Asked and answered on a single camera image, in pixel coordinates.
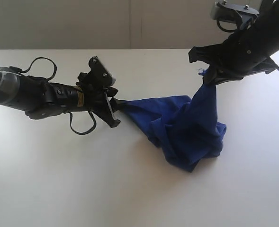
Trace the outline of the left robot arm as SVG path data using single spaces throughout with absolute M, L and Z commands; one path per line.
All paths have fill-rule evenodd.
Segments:
M 89 112 L 114 128 L 120 123 L 112 109 L 117 92 L 112 86 L 96 81 L 92 72 L 81 73 L 76 85 L 71 86 L 0 67 L 0 105 L 21 110 L 32 120 Z

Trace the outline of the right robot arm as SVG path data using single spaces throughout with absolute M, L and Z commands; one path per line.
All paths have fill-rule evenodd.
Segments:
M 213 5 L 211 17 L 218 26 L 223 21 L 236 24 L 236 29 L 230 30 L 221 44 L 193 47 L 189 51 L 189 62 L 209 65 L 202 73 L 204 84 L 218 85 L 261 72 L 279 71 L 271 59 L 279 51 L 279 0 L 263 12 L 219 0 Z

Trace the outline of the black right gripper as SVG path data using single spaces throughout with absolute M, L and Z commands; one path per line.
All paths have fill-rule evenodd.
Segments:
M 189 62 L 215 63 L 226 78 L 243 78 L 248 75 L 275 70 L 269 60 L 277 50 L 276 26 L 250 26 L 228 37 L 222 44 L 194 46 L 188 53 Z M 204 85 L 219 85 L 227 79 L 219 75 L 217 68 L 202 72 Z

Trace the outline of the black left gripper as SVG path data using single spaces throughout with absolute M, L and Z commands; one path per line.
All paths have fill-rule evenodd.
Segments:
M 116 99 L 113 98 L 118 89 L 114 87 L 97 87 L 91 84 L 77 82 L 75 86 L 59 83 L 44 83 L 42 103 L 26 116 L 32 120 L 40 120 L 58 116 L 68 112 L 92 111 L 98 117 L 107 117 L 106 123 L 115 128 L 120 120 L 114 113 L 118 110 Z

